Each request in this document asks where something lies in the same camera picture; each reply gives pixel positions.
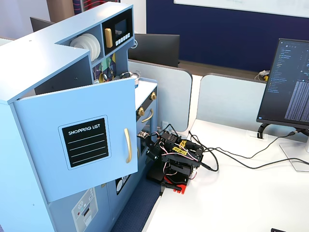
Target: yellow label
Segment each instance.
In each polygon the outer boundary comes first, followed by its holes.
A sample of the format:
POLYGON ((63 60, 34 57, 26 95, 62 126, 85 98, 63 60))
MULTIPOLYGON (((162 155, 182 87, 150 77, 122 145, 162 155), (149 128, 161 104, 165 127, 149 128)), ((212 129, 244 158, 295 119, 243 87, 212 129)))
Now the yellow label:
POLYGON ((185 144, 187 143, 186 140, 182 140, 182 142, 180 143, 180 146, 185 147, 185 144))
POLYGON ((183 154, 183 155, 187 155, 187 152, 186 151, 184 151, 184 150, 181 150, 180 148, 178 148, 178 147, 173 147, 173 151, 176 151, 176 152, 178 152, 178 153, 180 153, 180 154, 183 154))

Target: white plate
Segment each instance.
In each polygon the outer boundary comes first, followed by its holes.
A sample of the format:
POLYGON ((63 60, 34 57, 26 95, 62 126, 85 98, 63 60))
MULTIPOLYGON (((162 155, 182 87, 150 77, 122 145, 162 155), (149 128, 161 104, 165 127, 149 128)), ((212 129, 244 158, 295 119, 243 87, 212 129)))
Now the white plate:
POLYGON ((96 52, 96 48, 95 48, 95 44, 92 42, 92 40, 84 35, 79 36, 79 38, 85 43, 87 44, 87 46, 90 48, 90 58, 91 61, 94 61, 97 55, 96 52))
POLYGON ((70 43, 71 47, 84 47, 85 49, 90 51, 90 59, 91 61, 94 61, 94 56, 93 56, 93 50, 94 48, 92 48, 91 43, 89 43, 89 41, 85 38, 88 38, 87 36, 79 36, 77 38, 75 38, 74 40, 72 40, 72 42, 70 43))
POLYGON ((97 48, 96 48, 95 42, 86 35, 81 35, 80 37, 82 37, 82 39, 85 43, 87 43, 88 45, 91 46, 91 50, 90 50, 90 51, 92 51, 91 61, 94 61, 97 57, 97 48))
POLYGON ((95 59, 97 59, 100 55, 100 52, 101 52, 101 46, 100 46, 98 39, 94 35, 89 34, 89 33, 86 33, 86 34, 83 34, 83 35, 89 37, 95 43, 96 49, 97 49, 97 55, 96 55, 95 59))

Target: monitor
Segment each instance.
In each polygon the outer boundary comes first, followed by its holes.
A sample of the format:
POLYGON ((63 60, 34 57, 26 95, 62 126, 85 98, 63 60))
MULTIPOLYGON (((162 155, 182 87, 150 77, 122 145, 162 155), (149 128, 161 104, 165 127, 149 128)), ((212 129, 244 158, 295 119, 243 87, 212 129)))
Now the monitor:
MULTIPOLYGON (((309 41, 279 40, 256 121, 309 129, 309 41)), ((280 147, 288 158, 309 161, 309 142, 280 147)), ((291 163, 309 171, 308 165, 291 163)))
POLYGON ((178 67, 180 35, 135 34, 136 48, 128 50, 128 58, 178 67))
POLYGON ((36 32, 38 30, 41 30, 43 28, 46 28, 50 25, 55 24, 53 22, 45 21, 39 18, 34 18, 34 17, 30 17, 30 21, 31 21, 33 32, 36 32))

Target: whiteboard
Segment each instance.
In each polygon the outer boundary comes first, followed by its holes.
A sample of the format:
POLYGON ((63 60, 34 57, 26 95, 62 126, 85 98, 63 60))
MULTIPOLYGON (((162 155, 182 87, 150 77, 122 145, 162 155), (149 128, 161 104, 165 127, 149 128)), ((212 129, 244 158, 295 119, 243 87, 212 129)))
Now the whiteboard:
POLYGON ((174 3, 309 17, 309 0, 174 0, 174 3))

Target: blue wall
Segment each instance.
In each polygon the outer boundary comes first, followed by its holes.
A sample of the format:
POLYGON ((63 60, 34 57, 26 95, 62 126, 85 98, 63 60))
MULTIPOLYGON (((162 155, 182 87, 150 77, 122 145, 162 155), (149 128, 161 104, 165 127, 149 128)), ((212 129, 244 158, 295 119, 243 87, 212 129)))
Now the blue wall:
POLYGON ((309 18, 147 0, 147 33, 179 34, 180 59, 269 70, 279 38, 309 40, 309 18))

